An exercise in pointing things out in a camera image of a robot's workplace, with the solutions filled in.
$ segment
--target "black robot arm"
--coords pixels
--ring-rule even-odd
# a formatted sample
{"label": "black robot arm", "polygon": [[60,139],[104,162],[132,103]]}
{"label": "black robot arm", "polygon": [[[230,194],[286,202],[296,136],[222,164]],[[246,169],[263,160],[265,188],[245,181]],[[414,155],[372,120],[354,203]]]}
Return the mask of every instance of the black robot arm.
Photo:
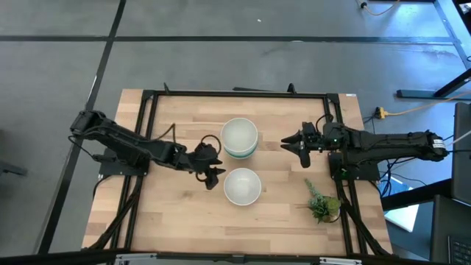
{"label": "black robot arm", "polygon": [[394,158],[419,158],[441,161],[448,155],[442,138],[428,130],[406,134],[372,134],[355,130],[343,124],[329,122],[323,134],[311,122],[303,122],[302,129],[281,140],[281,147],[298,155],[302,167],[311,165],[309,152],[338,150],[344,166],[365,162],[380,162]]}
{"label": "black robot arm", "polygon": [[218,152],[210,144],[201,142],[193,152],[187,153],[186,146],[159,139],[146,139],[117,125],[99,111],[81,111],[72,124],[71,131],[76,139],[96,140],[116,153],[115,158],[94,155],[93,159],[97,161],[116,159],[128,166],[139,167],[152,160],[159,166],[195,172],[196,177],[198,174],[205,174],[204,180],[197,178],[205,182],[208,190],[218,183],[217,175],[225,172],[224,169],[210,167],[222,164],[218,159]]}

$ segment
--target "wooden table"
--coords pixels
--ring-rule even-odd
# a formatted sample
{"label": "wooden table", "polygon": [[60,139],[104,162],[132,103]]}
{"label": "wooden table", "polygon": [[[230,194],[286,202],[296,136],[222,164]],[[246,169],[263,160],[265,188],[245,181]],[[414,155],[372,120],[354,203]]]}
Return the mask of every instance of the wooden table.
{"label": "wooden table", "polygon": [[[118,124],[134,130],[141,94],[142,90],[123,90],[115,117]],[[363,129],[356,95],[339,94],[339,97],[344,123]],[[306,208],[310,194],[305,178],[324,195],[336,197],[327,153],[312,152],[311,167],[303,169],[296,155],[280,148],[280,139],[294,134],[302,121],[316,121],[323,114],[322,101],[318,99],[160,96],[152,138],[175,123],[177,142],[192,150],[204,135],[219,135],[226,121],[244,117],[257,126],[259,142],[255,154],[247,160],[235,160],[221,152],[219,159],[224,162],[221,167],[227,172],[220,175],[219,184],[212,191],[207,191],[205,185],[188,172],[176,172],[151,163],[144,178],[132,250],[345,255],[340,220],[317,224]],[[254,170],[262,181],[260,198],[247,207],[233,205],[223,191],[225,177],[238,167]],[[123,179],[111,177],[98,187],[83,247],[94,243],[115,217]],[[391,252],[377,190],[367,181],[355,184],[364,223],[381,246]],[[123,224],[119,246],[124,245],[126,219]],[[355,225],[351,220],[350,232],[353,248],[358,252]]]}

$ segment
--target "concrete floor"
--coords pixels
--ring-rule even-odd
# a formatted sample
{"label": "concrete floor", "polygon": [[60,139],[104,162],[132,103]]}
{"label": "concrete floor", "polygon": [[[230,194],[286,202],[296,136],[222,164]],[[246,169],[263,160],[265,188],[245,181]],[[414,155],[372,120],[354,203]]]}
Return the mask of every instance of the concrete floor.
{"label": "concrete floor", "polygon": [[[469,51],[469,34],[453,5],[440,2]],[[388,6],[370,4],[374,10]],[[0,35],[107,35],[117,7],[118,0],[1,0]],[[404,3],[384,16],[372,17],[358,10],[354,0],[322,4],[133,0],[127,2],[118,35],[439,37],[447,33],[432,4]],[[26,177],[0,177],[0,256],[35,251],[70,149],[68,128],[87,101],[104,46],[101,42],[0,42],[0,159],[29,170]],[[121,89],[161,89],[163,82],[174,90],[221,91],[234,86],[284,91],[293,82],[298,91],[356,93],[363,116],[369,116],[376,106],[397,112],[429,103],[396,99],[394,92],[437,89],[464,69],[455,48],[448,45],[114,43],[95,109],[113,117]],[[375,123],[376,132],[429,129],[448,137],[453,133],[453,110],[454,103],[444,103],[389,117]],[[90,143],[85,148],[103,150]],[[52,251],[80,248],[98,168],[80,155]],[[451,159],[414,161],[396,173],[433,183],[450,177]]]}

